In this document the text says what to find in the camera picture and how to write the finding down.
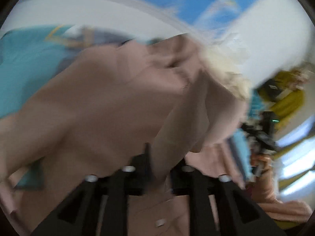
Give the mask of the person right hand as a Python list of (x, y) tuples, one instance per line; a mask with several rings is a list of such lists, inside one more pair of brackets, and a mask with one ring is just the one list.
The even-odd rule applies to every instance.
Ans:
[(251, 176), (249, 182), (255, 183), (264, 172), (272, 167), (272, 162), (270, 153), (252, 153), (250, 155)]

